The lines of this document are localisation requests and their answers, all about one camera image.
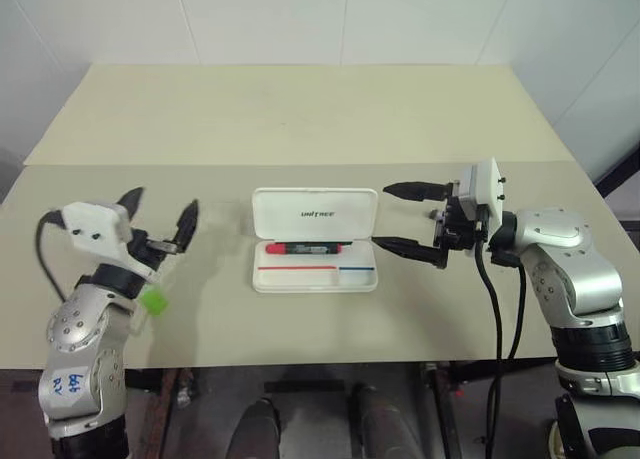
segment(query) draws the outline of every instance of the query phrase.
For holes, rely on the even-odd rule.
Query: open white case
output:
[[[260,188],[253,222],[261,241],[253,263],[258,292],[369,292],[378,271],[369,238],[378,194],[373,189]],[[338,254],[267,254],[273,242],[351,242]]]

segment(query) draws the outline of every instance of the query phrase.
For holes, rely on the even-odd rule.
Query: table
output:
[[[226,84],[226,97],[232,98],[225,102],[227,112],[246,105],[243,101],[249,101],[249,96],[266,104],[264,110],[256,105],[255,114],[247,115],[243,124],[230,120],[221,126],[226,112],[214,113],[216,108],[202,106],[194,111],[203,96],[222,94],[210,91],[206,78],[213,83],[222,81],[220,74],[227,72],[220,70],[231,71],[228,74],[237,78],[241,69],[104,66],[90,71],[3,204],[0,281],[5,313],[0,317],[0,367],[38,368],[46,359],[44,327],[57,299],[32,250],[40,215],[49,207],[75,200],[115,200],[140,185],[146,187],[146,193],[134,225],[148,230],[152,237],[170,237],[181,208],[193,198],[200,200],[201,222],[189,252],[165,262],[161,277],[170,306],[159,318],[147,318],[141,332],[130,338],[125,349],[128,367],[492,358],[495,332],[489,298],[473,260],[464,253],[452,253],[449,267],[442,271],[377,249],[380,283],[373,293],[258,294],[251,287],[253,247],[258,239],[250,209],[251,193],[260,186],[381,191],[403,180],[444,183],[460,177],[468,162],[492,154],[508,178],[508,209],[561,205],[584,215],[598,249],[622,276],[627,327],[634,343],[640,343],[640,303],[634,301],[640,293],[640,257],[507,68],[345,68],[367,79],[344,86],[351,91],[351,100],[357,96],[363,101],[354,106],[353,114],[368,111],[356,114],[358,121],[367,124],[362,134],[357,133],[356,119],[336,125],[335,111],[316,108],[304,109],[304,113],[297,110],[299,114],[291,120],[296,126],[278,134],[271,126],[286,115],[285,103],[293,105],[289,96],[295,96],[296,81],[274,81],[281,89],[266,102],[254,93],[267,81],[259,78],[272,73],[280,76],[288,68],[247,68],[249,78],[254,76],[255,89],[249,79],[240,85]],[[301,71],[305,68],[291,69],[298,80],[304,76]],[[409,92],[406,98],[387,94],[389,102],[384,106],[381,96],[370,92],[392,84],[393,70],[400,77],[407,75],[400,82]],[[351,74],[339,68],[309,71],[312,77],[324,78],[310,81],[316,88],[311,94],[316,105],[318,97],[330,95],[325,86],[331,89],[343,83],[334,75]],[[372,84],[378,73],[384,79],[379,87]],[[409,81],[412,74],[415,80]],[[178,87],[183,76],[185,84]],[[427,83],[433,87],[426,88]],[[189,90],[200,99],[176,106],[178,111],[169,105],[157,106],[162,127],[154,126],[141,111],[150,110],[170,85],[179,89],[178,99],[187,100]],[[136,99],[120,107],[116,96]],[[323,102],[324,106],[328,108],[329,102]],[[378,114],[371,116],[372,110]],[[209,112],[214,118],[206,123]],[[365,115],[371,124],[364,121]],[[392,129],[384,129],[387,120],[394,128],[403,123],[408,126],[395,129],[389,140]],[[171,131],[178,130],[180,123],[189,131],[188,137],[203,138],[208,128],[211,140],[203,144],[184,135],[180,141],[170,140],[174,137]],[[258,135],[261,127],[264,136]],[[125,148],[135,131],[140,131],[139,141]],[[150,150],[154,131],[156,142],[163,147]],[[327,133],[324,145],[333,148],[331,154],[315,140],[324,137],[323,131]],[[303,139],[293,141],[294,132]],[[70,150],[83,134],[85,141]],[[244,149],[240,155],[250,136],[253,153]],[[105,144],[109,137],[113,141]],[[264,138],[256,142],[255,137]],[[433,224],[425,213],[437,205],[381,194],[375,234],[403,235],[429,244]],[[92,271],[60,231],[47,234],[44,249],[54,275],[67,291],[80,274]],[[499,294],[505,337],[509,338],[517,309],[517,273],[494,266],[488,266],[488,271]],[[530,289],[528,297],[519,357],[554,355],[548,327]]]

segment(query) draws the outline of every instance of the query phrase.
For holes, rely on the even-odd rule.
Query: marker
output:
[[[267,244],[267,254],[338,254],[340,242],[274,242]]]

